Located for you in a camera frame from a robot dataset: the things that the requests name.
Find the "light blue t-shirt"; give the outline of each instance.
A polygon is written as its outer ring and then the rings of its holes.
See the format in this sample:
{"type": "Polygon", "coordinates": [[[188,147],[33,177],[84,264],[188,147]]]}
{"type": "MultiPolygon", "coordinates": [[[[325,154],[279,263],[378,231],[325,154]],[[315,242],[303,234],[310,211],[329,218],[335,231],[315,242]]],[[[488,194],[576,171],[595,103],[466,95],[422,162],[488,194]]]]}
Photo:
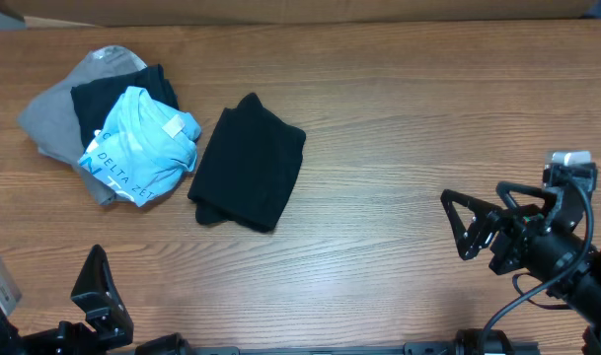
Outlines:
{"type": "Polygon", "coordinates": [[[201,128],[192,115],[128,87],[79,165],[138,207],[172,190],[196,161],[201,128]]]}

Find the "clothing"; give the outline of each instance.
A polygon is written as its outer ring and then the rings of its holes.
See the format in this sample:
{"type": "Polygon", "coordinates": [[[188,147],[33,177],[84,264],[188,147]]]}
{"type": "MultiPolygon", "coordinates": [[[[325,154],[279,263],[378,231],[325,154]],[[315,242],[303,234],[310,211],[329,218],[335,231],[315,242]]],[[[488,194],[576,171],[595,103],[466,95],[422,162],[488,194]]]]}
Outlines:
{"type": "Polygon", "coordinates": [[[285,124],[256,94],[226,108],[188,192],[203,225],[233,220],[259,232],[275,228],[302,164],[303,130],[285,124]]]}
{"type": "Polygon", "coordinates": [[[96,180],[77,161],[85,149],[81,144],[79,122],[74,113],[70,89],[92,80],[136,72],[146,64],[130,50],[111,45],[90,52],[58,84],[39,94],[20,114],[18,122],[38,145],[38,151],[72,166],[99,204],[115,199],[113,190],[96,180]]]}
{"type": "Polygon", "coordinates": [[[138,207],[172,190],[196,160],[201,128],[190,113],[128,87],[79,165],[138,207]]]}
{"type": "Polygon", "coordinates": [[[94,132],[103,128],[113,105],[130,86],[144,88],[153,100],[180,109],[173,87],[164,79],[164,69],[159,64],[135,73],[97,79],[74,87],[70,94],[81,127],[81,143],[84,148],[94,140],[94,132]]]}

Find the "black t-shirt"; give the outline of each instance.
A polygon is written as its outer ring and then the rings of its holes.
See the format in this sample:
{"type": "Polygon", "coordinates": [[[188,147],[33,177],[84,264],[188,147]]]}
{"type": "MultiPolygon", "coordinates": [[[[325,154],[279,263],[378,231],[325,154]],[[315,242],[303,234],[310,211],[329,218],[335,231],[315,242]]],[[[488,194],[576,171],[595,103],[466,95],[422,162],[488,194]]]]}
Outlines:
{"type": "Polygon", "coordinates": [[[233,220],[273,230],[302,164],[306,134],[263,107],[256,94],[226,108],[188,192],[203,225],[233,220]]]}
{"type": "Polygon", "coordinates": [[[74,87],[70,94],[81,126],[81,142],[84,148],[94,139],[94,132],[103,129],[113,105],[130,86],[144,88],[153,100],[180,109],[173,87],[164,79],[164,69],[159,64],[135,73],[98,79],[74,87]]]}

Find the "brown cardboard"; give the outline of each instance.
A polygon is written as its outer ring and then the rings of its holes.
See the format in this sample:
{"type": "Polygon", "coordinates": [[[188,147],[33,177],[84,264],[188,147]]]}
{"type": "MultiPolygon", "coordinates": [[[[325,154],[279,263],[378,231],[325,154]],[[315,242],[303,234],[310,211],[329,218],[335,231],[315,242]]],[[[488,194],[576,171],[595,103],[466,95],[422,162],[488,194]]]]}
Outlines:
{"type": "Polygon", "coordinates": [[[560,19],[594,0],[7,0],[25,16],[100,26],[560,19]]]}

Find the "robotic arm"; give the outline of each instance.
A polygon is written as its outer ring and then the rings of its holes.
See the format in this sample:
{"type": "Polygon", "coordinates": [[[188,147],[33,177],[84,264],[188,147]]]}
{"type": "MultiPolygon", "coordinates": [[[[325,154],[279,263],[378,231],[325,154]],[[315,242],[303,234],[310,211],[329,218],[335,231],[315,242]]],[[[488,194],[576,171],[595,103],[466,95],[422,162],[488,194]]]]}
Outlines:
{"type": "MultiPolygon", "coordinates": [[[[501,182],[497,186],[505,209],[456,191],[445,190],[441,201],[460,257],[469,260],[490,247],[489,267],[498,275],[527,268],[543,283],[508,304],[484,329],[459,330],[453,341],[414,342],[398,347],[239,350],[236,347],[191,348],[178,333],[138,346],[132,355],[539,355],[534,343],[513,343],[494,324],[524,301],[546,290],[573,309],[590,326],[584,334],[585,355],[601,355],[601,251],[591,244],[591,195],[597,170],[589,152],[557,152],[544,168],[542,188],[501,182]],[[520,206],[511,193],[544,200],[543,206],[520,206]],[[454,203],[473,212],[462,223],[454,203]],[[573,231],[586,216],[585,239],[573,231]]],[[[131,344],[133,322],[112,279],[107,255],[94,246],[72,290],[72,301],[86,314],[83,323],[61,321],[57,328],[20,336],[8,317],[21,299],[19,288],[0,259],[0,354],[94,355],[131,344]]]]}

